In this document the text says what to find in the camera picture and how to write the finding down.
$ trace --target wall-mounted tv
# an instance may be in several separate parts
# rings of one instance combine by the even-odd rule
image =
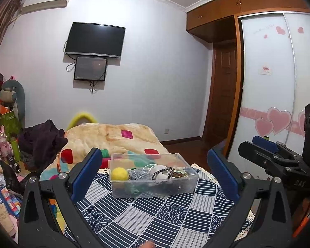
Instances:
[[[120,58],[124,34],[123,27],[73,22],[65,54]]]

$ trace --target yellow ball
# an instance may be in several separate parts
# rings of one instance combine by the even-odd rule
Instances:
[[[114,181],[127,181],[129,173],[124,168],[118,167],[111,171],[111,179]]]

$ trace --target sliding wardrobe door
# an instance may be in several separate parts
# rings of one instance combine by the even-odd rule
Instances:
[[[238,154],[255,135],[285,142],[293,111],[295,72],[291,39],[282,13],[241,19],[244,80],[241,111],[228,160],[241,172],[266,179],[263,168]]]
[[[296,97],[287,147],[302,155],[304,108],[310,103],[310,14],[284,13],[296,66]]]

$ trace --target clear plastic box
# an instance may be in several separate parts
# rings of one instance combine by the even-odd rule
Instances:
[[[188,175],[186,177],[163,180],[116,181],[111,179],[110,174],[109,180],[111,182],[113,197],[149,198],[194,192],[199,175],[178,153],[163,155],[112,154],[109,168],[111,173],[117,167],[129,170],[149,164],[182,167]]]

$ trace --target bed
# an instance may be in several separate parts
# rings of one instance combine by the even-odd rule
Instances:
[[[82,124],[66,132],[64,149],[71,149],[73,161],[65,162],[62,152],[41,175],[48,180],[67,172],[82,161],[92,147],[101,150],[104,158],[113,153],[168,154],[151,128],[140,124]],[[196,164],[199,174],[194,193],[163,198],[115,199],[112,197],[109,170],[99,169],[77,208],[110,248],[138,248],[152,240],[156,247],[202,247],[222,224],[234,203],[228,200],[217,180]],[[64,235],[73,240],[60,210],[52,201],[52,209]],[[254,219],[249,213],[237,239],[246,235]]]

